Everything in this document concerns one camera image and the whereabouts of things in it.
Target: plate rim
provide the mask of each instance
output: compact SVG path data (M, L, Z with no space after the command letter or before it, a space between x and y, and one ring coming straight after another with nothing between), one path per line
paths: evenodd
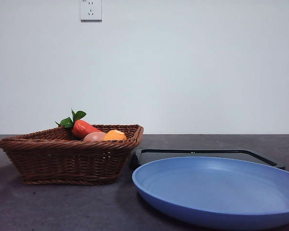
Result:
M185 208L189 208L189 209L193 209L193 210L197 210L197 211L203 211L203 212L209 212L209 213L215 213L215 214L224 214L224 215L237 215L237 216L266 216L266 215L277 215L277 214L289 213L289 209L282 210L282 211L276 210L276 211L272 211L272 212L262 212L262 213L259 213L259 212L258 213L257 212L244 212L244 213L231 212L231 213L228 213L228 212L222 212L222 211L213 211L213 210L209 210L209 209L200 209L200 208L196 208L196 207L193 207L193 206L187 206L187 205L182 205L182 204L179 204L179 203L175 203L174 201L171 201L171 200L169 200L167 198L164 198L162 196L156 195L155 193L151 193L147 189L142 187L140 185L140 183L136 179L137 172L141 168L144 168L147 165L153 164L153 163L158 162L158 161L169 161L169 160L173 160L173 159L183 159L183 158L223 159L223 160L229 161L229 162L247 162L247 164L250 164L250 165L259 165L259 166L264 167L264 168L272 168L272 169L274 169L274 171L282 171L282 172L285 172L286 174L289 174L288 171L283 170L283 169L279 169L279 168L276 168L276 167L273 167L273 166L263 165L263 164L259 164L259 163L254 163L254 162L250 162L250 161L245 161L245 160L236 160L236 159L229 159L229 158L223 158L223 157L209 157L209 156L181 156L181 157L172 157L172 158L155 160L155 161L152 161L152 162L149 162L149 163L146 163L144 165L139 166L138 168L136 168L133 171L132 181L133 181L133 183L136 185L136 187L138 189L142 190L143 192L145 192L146 194L148 194L150 196L153 196L153 197L155 197L155 198L157 198L159 200L165 201L165 202L170 203L172 205L177 205L177 206L181 206L181 207L185 207Z

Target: gray countertop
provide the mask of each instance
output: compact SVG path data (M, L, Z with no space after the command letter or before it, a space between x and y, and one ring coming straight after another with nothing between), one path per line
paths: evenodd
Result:
M0 139L9 137L1 135ZM245 149L289 171L289 135L144 135L138 148ZM0 231L208 231L176 221L149 206L137 193L126 165L117 182L103 186L20 182L0 149ZM289 224L273 231L289 231Z

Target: green leaf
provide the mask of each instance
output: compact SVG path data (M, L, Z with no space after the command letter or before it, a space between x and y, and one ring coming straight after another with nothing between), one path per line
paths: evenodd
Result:
M72 115L73 115L73 122L75 123L75 112L72 109Z
M72 128L74 123L70 117L61 120L60 125L64 126L65 128Z
M79 120L81 118L83 118L87 113L83 112L83 111L77 111L76 114L75 114L75 120Z

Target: basket rim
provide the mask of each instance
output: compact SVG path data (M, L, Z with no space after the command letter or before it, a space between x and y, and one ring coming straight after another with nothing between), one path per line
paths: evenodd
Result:
M137 146L141 139L142 139L142 135L143 135L143 130L144 128L138 124L135 125L95 125L95 126L107 126L107 127L130 127L130 126L134 126L134 127L138 127L137 130L134 132L133 137L128 138L127 140L124 141L118 141L118 140L110 140L110 141L82 141L82 140L75 140L75 141L70 141L70 140L59 140L59 139L55 139L55 140L51 140L51 139L26 139L23 137L27 137L30 135L38 135L44 132L49 132L52 130L58 130L58 129L65 129L63 126L60 127L56 127L56 128L50 128L50 129L46 129L43 131L37 131L37 132L32 132L29 134L24 134L24 135L17 135L17 136L13 136L13 137L8 137L8 138L3 138L2 140L0 140L0 147L4 146L3 144L5 143L21 143L21 144L37 144L37 145L53 145L53 144L62 144L62 145L67 145L70 147L77 147L77 146L82 146L83 148L90 148L90 147L106 147L108 146L108 148L111 147L117 147L118 145L123 145L123 146Z

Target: carrot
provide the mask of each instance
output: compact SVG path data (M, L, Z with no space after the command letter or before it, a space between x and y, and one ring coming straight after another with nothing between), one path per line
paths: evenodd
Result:
M73 120L68 117L63 120L58 124L55 122L58 126L64 126L65 128L72 128L72 133L78 137L83 139L86 135L89 133L95 132L95 131L100 131L99 129L93 127L91 124L87 123L84 120L81 120L86 113L83 111L77 111L76 113L72 109L72 115L73 115Z

